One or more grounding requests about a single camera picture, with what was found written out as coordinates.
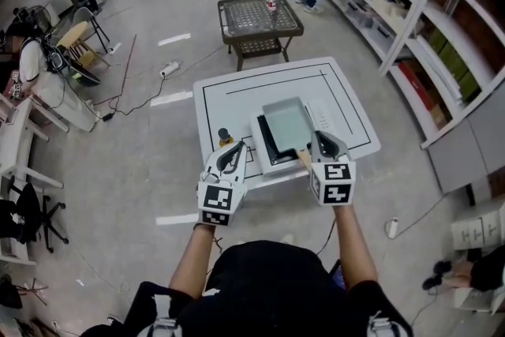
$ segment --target floor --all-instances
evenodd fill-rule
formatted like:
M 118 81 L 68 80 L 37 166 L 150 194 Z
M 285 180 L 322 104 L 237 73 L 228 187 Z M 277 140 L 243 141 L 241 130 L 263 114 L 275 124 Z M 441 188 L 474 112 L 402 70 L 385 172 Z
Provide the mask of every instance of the floor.
M 195 81 L 235 71 L 236 57 L 227 54 L 221 40 L 217 1 L 109 0 L 99 22 L 111 46 L 122 45 L 107 56 L 118 65 L 96 69 L 103 83 L 91 92 L 94 102 L 121 91 L 130 53 L 129 79 L 119 103 L 123 111 L 158 92 L 159 71 L 170 61 L 182 62 L 182 68 L 164 84 L 162 95 L 191 91 Z M 407 227 L 441 192 L 398 89 L 379 75 L 376 56 L 346 18 L 327 0 L 318 2 L 326 9 L 321 15 L 308 15 L 291 3 L 305 34 L 292 42 L 290 58 L 334 57 L 375 127 L 382 148 L 358 161 L 354 207 L 383 288 L 412 321 L 434 299 L 421 290 L 421 283 L 436 260 L 451 255 L 449 223 L 468 201 L 464 193 L 453 193 L 397 240 L 386 238 L 385 221 L 398 216 L 399 229 Z M 191 38 L 158 46 L 162 39 L 185 33 Z M 257 58 L 246 61 L 244 69 L 280 62 L 278 55 Z M 108 112 L 106 103 L 99 109 Z M 202 168 L 196 114 L 193 99 L 187 99 L 148 104 L 128 116 L 116 114 L 91 133 L 72 129 L 65 134 L 53 125 L 45 131 L 50 141 L 36 141 L 32 161 L 36 169 L 65 183 L 63 190 L 50 194 L 67 203 L 58 224 L 72 242 L 66 247 L 55 242 L 54 255 L 36 243 L 31 251 L 37 265 L 10 265 L 9 270 L 17 278 L 35 276 L 49 286 L 43 293 L 47 307 L 29 302 L 34 313 L 80 334 L 105 322 L 108 314 L 124 316 L 140 282 L 166 284 L 173 273 L 192 225 L 157 227 L 155 218 L 196 211 L 195 186 Z M 299 179 L 252 191 L 234 225 L 217 235 L 227 247 L 239 240 L 279 240 L 293 233 L 298 245 L 318 251 L 331 221 L 328 210 L 315 204 L 307 181 Z M 320 257 L 330 269 L 338 255 L 333 234 Z M 217 257 L 214 251 L 212 263 Z M 503 319 L 452 309 L 450 296 L 441 295 L 417 318 L 417 336 L 470 335 L 470 325 L 479 335 L 491 335 Z

